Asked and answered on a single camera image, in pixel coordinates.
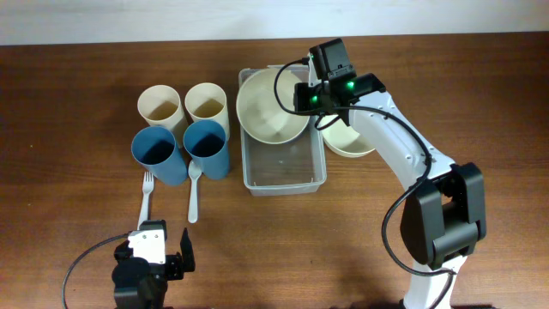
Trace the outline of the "cream plastic bowl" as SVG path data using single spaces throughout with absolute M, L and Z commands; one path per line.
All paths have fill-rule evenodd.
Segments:
M 359 158 L 373 152 L 375 148 L 352 127 L 338 119 L 321 131 L 325 145 L 339 156 Z
M 292 141 L 308 126 L 309 116 L 297 116 L 280 108 L 274 82 L 279 71 L 264 69 L 249 76 L 238 91 L 236 110 L 244 130 L 267 144 Z

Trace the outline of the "blue plastic cup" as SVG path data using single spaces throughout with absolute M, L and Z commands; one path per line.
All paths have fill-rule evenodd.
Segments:
M 140 130 L 130 150 L 134 159 L 165 185 L 181 185 L 188 178 L 175 136 L 162 126 Z
M 219 123 L 201 120 L 191 124 L 184 133 L 183 144 L 207 178 L 220 180 L 228 175 L 228 141 L 225 130 Z

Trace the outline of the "cream plastic cup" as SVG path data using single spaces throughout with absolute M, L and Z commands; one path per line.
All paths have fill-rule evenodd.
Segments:
M 150 126 L 162 126 L 174 136 L 179 148 L 189 124 L 178 92 L 167 85 L 145 89 L 137 101 L 137 110 Z
M 184 98 L 186 111 L 194 122 L 213 120 L 220 124 L 230 138 L 227 97 L 217 84 L 203 82 L 192 87 Z

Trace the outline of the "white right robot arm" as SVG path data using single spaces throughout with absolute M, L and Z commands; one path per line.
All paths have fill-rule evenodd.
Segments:
M 404 189 L 381 227 L 385 250 L 411 276 L 399 306 L 448 308 L 460 268 L 486 236 L 481 171 L 433 147 L 373 74 L 356 75 L 346 54 L 310 51 L 300 62 L 310 75 L 295 88 L 295 113 L 343 120 L 376 149 Z

